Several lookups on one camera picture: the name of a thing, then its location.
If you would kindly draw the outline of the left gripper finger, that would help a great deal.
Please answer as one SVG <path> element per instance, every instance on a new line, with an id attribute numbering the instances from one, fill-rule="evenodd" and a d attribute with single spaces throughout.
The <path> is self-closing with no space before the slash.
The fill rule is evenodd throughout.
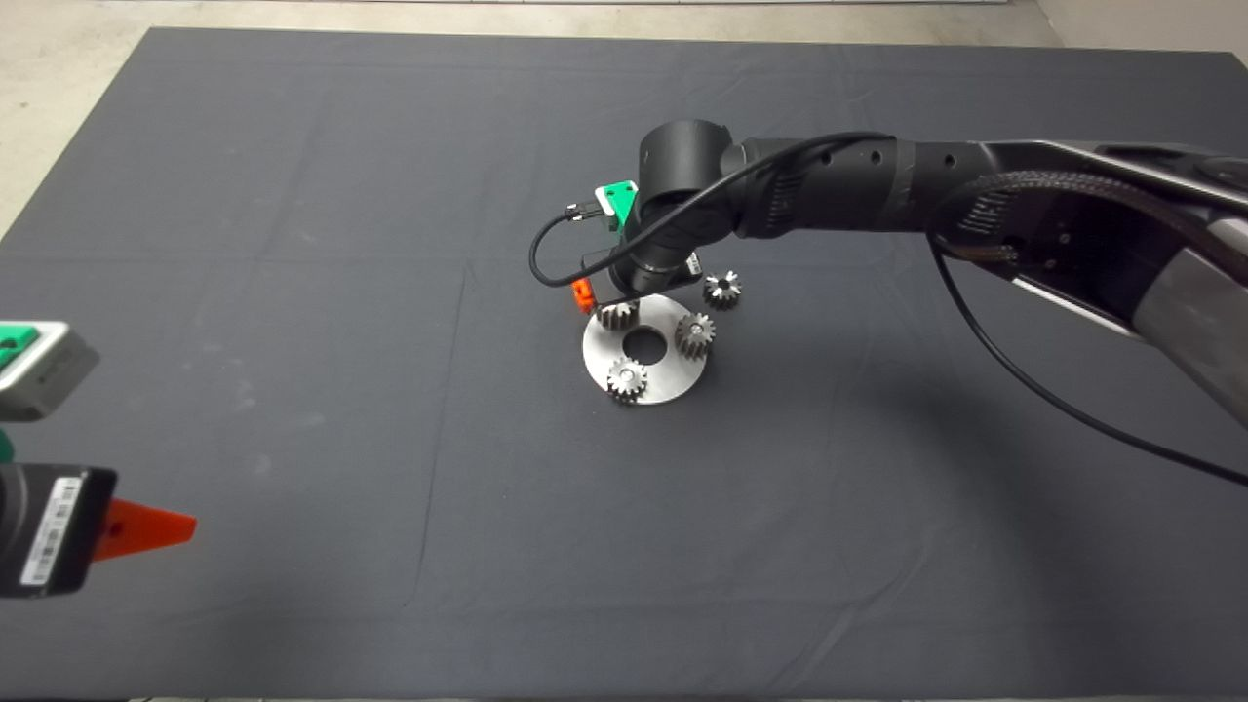
<path id="1" fill-rule="evenodd" d="M 163 508 L 139 505 L 129 498 L 111 498 L 95 561 L 117 560 L 183 545 L 193 538 L 197 518 Z"/>

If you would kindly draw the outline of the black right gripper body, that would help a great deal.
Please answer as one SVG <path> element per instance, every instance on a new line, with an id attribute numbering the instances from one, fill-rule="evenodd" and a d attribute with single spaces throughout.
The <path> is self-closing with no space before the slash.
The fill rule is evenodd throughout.
<path id="1" fill-rule="evenodd" d="M 700 246 L 699 236 L 689 229 L 664 229 L 590 280 L 607 284 L 609 299 L 636 299 L 681 289 L 701 277 L 700 266 L 689 264 Z"/>

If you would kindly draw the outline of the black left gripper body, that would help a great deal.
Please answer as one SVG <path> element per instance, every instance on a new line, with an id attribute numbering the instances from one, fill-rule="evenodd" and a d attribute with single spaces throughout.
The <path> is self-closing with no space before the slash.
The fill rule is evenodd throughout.
<path id="1" fill-rule="evenodd" d="M 85 465 L 1 467 L 1 596 L 76 595 L 119 481 Z"/>

